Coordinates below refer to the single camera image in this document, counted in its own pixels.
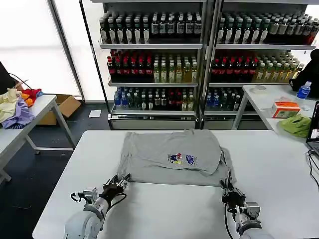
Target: floor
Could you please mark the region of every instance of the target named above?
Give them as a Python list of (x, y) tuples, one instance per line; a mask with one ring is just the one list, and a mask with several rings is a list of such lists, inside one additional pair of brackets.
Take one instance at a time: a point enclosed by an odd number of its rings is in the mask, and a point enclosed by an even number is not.
[[(102, 110), (100, 118), (88, 118), (91, 110)], [(105, 104), (81, 106), (67, 121), (79, 140), (86, 130), (109, 130)], [(59, 126), (34, 128), (30, 135), (37, 146), (68, 147)], [(34, 154), (25, 144), (4, 168), (12, 181), (0, 186), (1, 238), (31, 239), (33, 229), (58, 182), (71, 152)]]

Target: orange box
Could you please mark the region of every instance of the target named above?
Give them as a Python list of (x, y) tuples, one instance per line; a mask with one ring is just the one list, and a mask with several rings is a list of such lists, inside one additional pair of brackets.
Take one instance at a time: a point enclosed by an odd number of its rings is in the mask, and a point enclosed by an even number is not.
[(276, 101), (271, 108), (273, 118), (289, 118), (300, 111), (297, 103), (291, 101)]

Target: cardboard box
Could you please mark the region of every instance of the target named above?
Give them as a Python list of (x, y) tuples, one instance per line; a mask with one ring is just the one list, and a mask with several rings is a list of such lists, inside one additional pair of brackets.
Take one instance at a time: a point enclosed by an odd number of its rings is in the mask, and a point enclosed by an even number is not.
[(295, 116), (300, 111), (300, 107), (295, 102), (277, 101), (271, 108), (273, 118), (289, 118)]
[[(81, 105), (71, 95), (56, 95), (56, 103), (61, 113), (69, 118)], [(37, 125), (56, 125), (56, 118), (52, 111), (48, 112)]]

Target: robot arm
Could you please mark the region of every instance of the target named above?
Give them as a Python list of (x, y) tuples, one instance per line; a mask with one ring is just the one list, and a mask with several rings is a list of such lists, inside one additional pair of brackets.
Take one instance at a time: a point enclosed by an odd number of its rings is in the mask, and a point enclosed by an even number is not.
[(232, 214), (240, 239), (274, 239), (260, 225), (259, 205), (256, 202), (245, 202), (245, 194), (230, 182), (225, 184), (221, 181), (220, 184), (223, 189), (222, 202), (225, 204), (225, 224), (230, 238), (233, 239), (228, 229), (226, 211)]
[[(75, 213), (65, 225), (64, 239), (96, 239), (99, 231), (103, 229), (103, 223), (107, 212), (116, 204), (126, 198), (123, 193), (131, 175), (128, 174), (123, 180), (115, 175), (103, 185), (103, 193), (98, 194), (97, 188), (88, 189), (81, 193), (72, 193), (71, 198), (80, 202), (86, 201), (83, 211)], [(122, 199), (111, 205), (117, 196)]]

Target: gray t-shirt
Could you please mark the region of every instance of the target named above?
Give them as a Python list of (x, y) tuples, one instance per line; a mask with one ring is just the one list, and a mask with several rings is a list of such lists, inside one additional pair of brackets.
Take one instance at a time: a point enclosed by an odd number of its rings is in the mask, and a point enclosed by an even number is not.
[(137, 134), (128, 132), (118, 175), (131, 181), (219, 186), (231, 174), (231, 158), (208, 130)]

